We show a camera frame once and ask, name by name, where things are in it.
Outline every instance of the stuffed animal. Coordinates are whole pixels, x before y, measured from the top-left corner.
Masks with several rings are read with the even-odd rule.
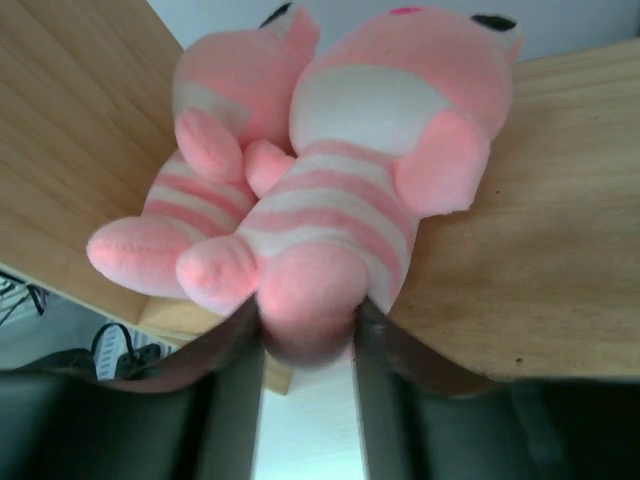
[[[242,149],[253,141],[290,149],[288,123],[282,120],[315,53],[319,29],[307,9],[292,3],[263,25],[204,37],[176,68],[178,147],[206,180],[242,180]]]
[[[181,256],[190,298],[230,311],[255,291],[272,354],[298,365],[339,355],[365,296],[391,309],[420,219],[472,204],[521,45],[503,17],[407,7],[316,57],[292,101],[293,167],[233,235]],[[247,149],[253,175],[275,150]]]
[[[290,148],[291,96],[318,38],[309,12],[287,4],[259,29],[214,33],[184,52],[173,88],[184,149],[158,173],[140,216],[116,220],[92,236],[87,254],[99,272],[140,293],[186,298],[176,278],[179,255],[233,232],[255,205],[234,152],[257,139]],[[193,155],[199,148],[219,155]],[[196,158],[191,164],[185,151]],[[219,167],[226,173],[211,174]],[[230,174],[238,169],[239,175]],[[272,170],[281,174],[276,165]]]

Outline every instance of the black cable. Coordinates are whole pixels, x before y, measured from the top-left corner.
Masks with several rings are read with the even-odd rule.
[[[113,326],[120,328],[122,334],[124,335],[124,341],[127,345],[127,354],[129,355],[129,359],[134,364],[140,364],[140,358],[138,357],[138,355],[136,355],[136,352],[133,348],[133,340],[131,340],[131,334],[129,333],[129,330],[127,330],[127,327],[119,323],[107,323],[106,325],[100,327],[100,330],[98,330],[93,337],[93,342],[91,342],[91,355],[93,355],[93,357],[95,358],[96,351],[98,350],[98,342],[100,342],[100,339],[102,338],[102,335],[104,335],[104,332],[106,332],[109,327]]]
[[[29,296],[31,296],[31,301],[38,311],[38,315],[44,315],[44,308],[40,305],[40,298],[38,298],[38,287],[27,285],[27,291],[29,292]]]
[[[9,285],[5,288],[3,288],[2,290],[0,290],[0,297],[6,295],[7,293],[9,293],[12,290],[16,289],[16,285],[15,283],[9,283]]]
[[[0,270],[0,277],[4,278],[5,280],[9,280],[12,283],[19,283],[19,284],[26,283],[24,280],[21,280],[18,277],[14,277],[13,275],[8,274],[4,270]]]
[[[16,308],[22,305],[25,302],[25,300],[27,300],[30,296],[31,295],[27,293],[24,297],[22,297],[20,300],[18,300],[16,303],[13,304],[13,306],[9,309],[9,311],[5,313],[4,317],[0,319],[0,327],[4,322],[7,321],[7,319],[11,316],[11,314],[15,312]]]

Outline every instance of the plush toy leg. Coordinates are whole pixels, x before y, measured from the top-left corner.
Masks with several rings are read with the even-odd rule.
[[[335,360],[349,345],[368,285],[364,262],[342,247],[310,244],[279,254],[258,287],[267,348],[293,365]]]
[[[237,182],[243,178],[238,140],[212,114],[190,108],[175,122],[176,139],[187,163],[211,182]]]
[[[177,275],[189,298],[227,315],[253,293],[260,271],[247,242],[234,234],[205,240],[185,252]]]
[[[146,295],[186,298],[175,266],[192,240],[169,219],[147,215],[121,218],[89,241],[91,264],[118,285]]]
[[[414,151],[397,159],[398,195],[416,215],[467,210],[489,158],[490,141],[465,112],[439,113],[422,132]]]
[[[253,193],[264,197],[294,162],[292,156],[266,140],[250,144],[244,151],[244,173]]]

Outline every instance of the plush toy arm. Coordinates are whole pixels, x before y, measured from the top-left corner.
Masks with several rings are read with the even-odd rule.
[[[242,151],[238,140],[215,115],[188,108],[175,121],[178,146],[189,166],[214,183],[242,178]]]
[[[421,218],[467,210],[489,158],[490,140],[463,111],[440,112],[414,150],[396,160],[396,190]]]
[[[266,140],[250,144],[244,158],[245,176],[258,198],[264,197],[295,162],[295,158]]]

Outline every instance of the wooden board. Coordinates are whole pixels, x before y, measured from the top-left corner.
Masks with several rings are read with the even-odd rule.
[[[145,0],[0,2],[0,266],[134,323],[147,298],[85,245],[140,212],[175,148],[181,49]]]
[[[640,373],[640,40],[517,65],[471,211],[421,225],[392,312],[494,377]]]

